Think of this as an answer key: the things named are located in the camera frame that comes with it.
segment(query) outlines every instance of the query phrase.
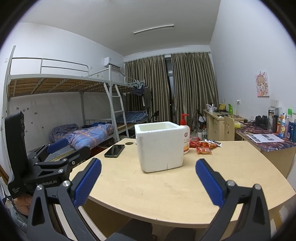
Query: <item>bed ladder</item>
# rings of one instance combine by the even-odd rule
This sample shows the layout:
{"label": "bed ladder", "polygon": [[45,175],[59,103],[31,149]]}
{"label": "bed ladder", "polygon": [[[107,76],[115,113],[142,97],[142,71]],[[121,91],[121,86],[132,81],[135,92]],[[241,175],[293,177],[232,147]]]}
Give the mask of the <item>bed ladder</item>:
{"label": "bed ladder", "polygon": [[[112,87],[110,87],[110,90],[108,90],[108,87],[107,87],[106,83],[104,83],[104,88],[105,88],[105,91],[107,93],[107,96],[108,96],[108,99],[109,99],[109,102],[110,102],[111,121],[112,121],[112,125],[114,126],[113,138],[114,138],[115,142],[119,142],[120,138],[119,138],[118,129],[121,129],[121,128],[125,127],[126,136],[127,136],[127,138],[129,138],[128,126],[127,126],[127,123],[126,123],[126,115],[125,115],[125,112],[124,112],[122,97],[121,97],[121,94],[119,92],[119,89],[118,89],[117,85],[115,85],[117,95],[114,95],[116,93],[112,92]],[[119,98],[120,99],[121,110],[114,111],[113,98]],[[121,125],[121,126],[117,127],[115,113],[122,113],[124,125]]]}

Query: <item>styrofoam box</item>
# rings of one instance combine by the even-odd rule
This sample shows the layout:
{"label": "styrofoam box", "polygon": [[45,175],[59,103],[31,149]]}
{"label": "styrofoam box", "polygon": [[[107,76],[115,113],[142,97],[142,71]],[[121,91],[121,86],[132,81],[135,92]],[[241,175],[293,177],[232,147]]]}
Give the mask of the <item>styrofoam box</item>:
{"label": "styrofoam box", "polygon": [[183,164],[184,128],[172,122],[135,125],[141,168],[157,172]]}

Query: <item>smartphone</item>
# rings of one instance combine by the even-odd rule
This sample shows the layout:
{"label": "smartphone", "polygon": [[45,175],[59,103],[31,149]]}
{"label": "smartphone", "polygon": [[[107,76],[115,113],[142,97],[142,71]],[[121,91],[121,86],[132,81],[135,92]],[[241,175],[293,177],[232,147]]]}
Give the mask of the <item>smartphone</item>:
{"label": "smartphone", "polygon": [[113,145],[105,154],[104,157],[116,158],[124,149],[125,145]]}

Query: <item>fluorescent light fixture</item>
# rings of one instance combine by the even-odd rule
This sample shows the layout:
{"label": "fluorescent light fixture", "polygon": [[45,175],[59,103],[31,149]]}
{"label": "fluorescent light fixture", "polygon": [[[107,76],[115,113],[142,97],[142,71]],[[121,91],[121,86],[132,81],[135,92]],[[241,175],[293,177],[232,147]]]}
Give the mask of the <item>fluorescent light fixture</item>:
{"label": "fluorescent light fixture", "polygon": [[134,35],[148,32],[148,31],[163,30],[163,29],[174,28],[174,27],[175,27],[175,25],[172,24],[172,25],[165,25],[165,26],[159,26],[159,27],[154,27],[154,28],[148,28],[148,29],[144,29],[144,30],[141,30],[138,32],[134,32]]}

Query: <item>air conditioner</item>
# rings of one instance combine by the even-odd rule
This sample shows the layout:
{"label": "air conditioner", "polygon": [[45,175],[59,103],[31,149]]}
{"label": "air conditioner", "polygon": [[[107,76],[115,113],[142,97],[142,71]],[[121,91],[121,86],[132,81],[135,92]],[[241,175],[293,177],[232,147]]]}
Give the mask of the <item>air conditioner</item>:
{"label": "air conditioner", "polygon": [[114,67],[114,68],[116,68],[116,69],[121,69],[121,67],[118,66],[119,64],[116,63],[115,61],[113,61],[112,58],[110,58],[110,57],[106,57],[106,58],[104,59],[104,66],[105,66],[106,68],[109,68],[109,65],[111,65],[112,67]]}

